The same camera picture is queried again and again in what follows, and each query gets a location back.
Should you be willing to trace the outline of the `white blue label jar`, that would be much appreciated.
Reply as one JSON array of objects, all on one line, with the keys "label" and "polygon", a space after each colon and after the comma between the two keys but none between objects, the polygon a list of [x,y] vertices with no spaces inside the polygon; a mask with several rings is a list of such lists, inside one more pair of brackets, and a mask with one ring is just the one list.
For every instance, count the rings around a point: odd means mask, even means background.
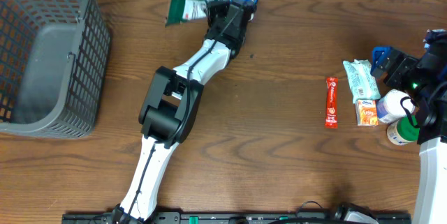
[{"label": "white blue label jar", "polygon": [[381,123],[391,124],[402,117],[406,116],[404,109],[408,110],[410,114],[413,113],[415,105],[406,99],[401,105],[401,100],[408,95],[402,91],[393,89],[389,91],[383,98],[376,102],[376,111],[378,120]]}]

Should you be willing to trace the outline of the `mint green wipes pack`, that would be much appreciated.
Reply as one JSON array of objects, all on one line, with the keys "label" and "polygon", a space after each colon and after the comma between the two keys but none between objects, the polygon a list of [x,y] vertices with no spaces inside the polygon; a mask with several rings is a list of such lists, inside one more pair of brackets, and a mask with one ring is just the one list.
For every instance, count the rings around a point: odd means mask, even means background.
[{"label": "mint green wipes pack", "polygon": [[371,75],[371,63],[368,60],[343,61],[349,88],[355,103],[357,100],[378,100],[381,98],[376,80]]}]

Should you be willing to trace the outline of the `orange Kleenex tissue pack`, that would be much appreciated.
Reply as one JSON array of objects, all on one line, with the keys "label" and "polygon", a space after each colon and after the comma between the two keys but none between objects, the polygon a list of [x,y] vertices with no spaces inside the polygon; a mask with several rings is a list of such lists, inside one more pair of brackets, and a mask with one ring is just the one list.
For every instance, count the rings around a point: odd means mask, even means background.
[{"label": "orange Kleenex tissue pack", "polygon": [[377,126],[379,124],[375,100],[357,100],[355,106],[358,126]]}]

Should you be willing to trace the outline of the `green lid jar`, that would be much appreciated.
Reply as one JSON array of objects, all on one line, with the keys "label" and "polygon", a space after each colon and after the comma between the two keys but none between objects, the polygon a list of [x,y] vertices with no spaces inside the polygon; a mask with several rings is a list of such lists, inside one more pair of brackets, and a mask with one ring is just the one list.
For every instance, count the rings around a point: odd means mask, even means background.
[{"label": "green lid jar", "polygon": [[414,128],[407,117],[401,118],[388,126],[386,135],[395,145],[401,146],[416,142],[419,129]]}]

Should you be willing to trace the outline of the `red snack bar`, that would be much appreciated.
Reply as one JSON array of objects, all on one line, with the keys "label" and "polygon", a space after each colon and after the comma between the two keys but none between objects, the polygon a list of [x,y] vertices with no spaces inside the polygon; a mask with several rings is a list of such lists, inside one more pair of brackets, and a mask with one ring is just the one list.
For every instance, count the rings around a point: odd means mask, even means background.
[{"label": "red snack bar", "polygon": [[337,128],[337,77],[327,77],[326,84],[328,87],[328,94],[326,100],[326,111],[325,111],[325,127],[326,128]]}]

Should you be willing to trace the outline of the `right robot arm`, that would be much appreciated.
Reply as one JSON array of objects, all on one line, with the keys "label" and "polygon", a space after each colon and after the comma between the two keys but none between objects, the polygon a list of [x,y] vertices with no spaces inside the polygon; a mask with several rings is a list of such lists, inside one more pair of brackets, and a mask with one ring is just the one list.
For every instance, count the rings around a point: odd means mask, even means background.
[{"label": "right robot arm", "polygon": [[412,223],[446,222],[446,30],[428,30],[415,58],[391,46],[372,50],[371,75],[417,107],[420,181]]}]

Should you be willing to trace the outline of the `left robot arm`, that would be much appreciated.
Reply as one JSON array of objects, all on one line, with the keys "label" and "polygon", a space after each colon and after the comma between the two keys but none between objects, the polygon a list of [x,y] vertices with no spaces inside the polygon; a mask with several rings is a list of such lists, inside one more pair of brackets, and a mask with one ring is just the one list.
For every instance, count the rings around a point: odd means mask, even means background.
[{"label": "left robot arm", "polygon": [[126,196],[112,210],[112,223],[144,223],[152,216],[169,160],[193,127],[204,86],[238,55],[256,9],[252,0],[208,3],[201,48],[180,66],[156,70],[138,116],[138,164]]}]

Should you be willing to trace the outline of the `grey plastic mesh basket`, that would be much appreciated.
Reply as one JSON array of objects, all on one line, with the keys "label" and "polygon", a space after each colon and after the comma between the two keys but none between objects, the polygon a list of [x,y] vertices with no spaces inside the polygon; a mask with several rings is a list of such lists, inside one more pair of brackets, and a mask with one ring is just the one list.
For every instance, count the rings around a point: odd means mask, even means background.
[{"label": "grey plastic mesh basket", "polygon": [[110,46],[96,0],[1,0],[1,131],[89,135]]}]

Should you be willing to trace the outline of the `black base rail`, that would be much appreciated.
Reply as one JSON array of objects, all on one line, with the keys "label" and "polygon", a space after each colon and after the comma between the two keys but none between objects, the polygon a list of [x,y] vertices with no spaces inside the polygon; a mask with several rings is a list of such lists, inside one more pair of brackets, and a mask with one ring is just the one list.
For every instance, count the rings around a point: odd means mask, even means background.
[{"label": "black base rail", "polygon": [[148,219],[128,217],[120,208],[103,214],[64,214],[62,224],[233,224],[233,223],[379,223],[411,224],[406,211],[372,211],[367,207],[343,202],[334,209],[325,209],[316,202],[305,202],[294,212],[183,212],[155,211]]}]

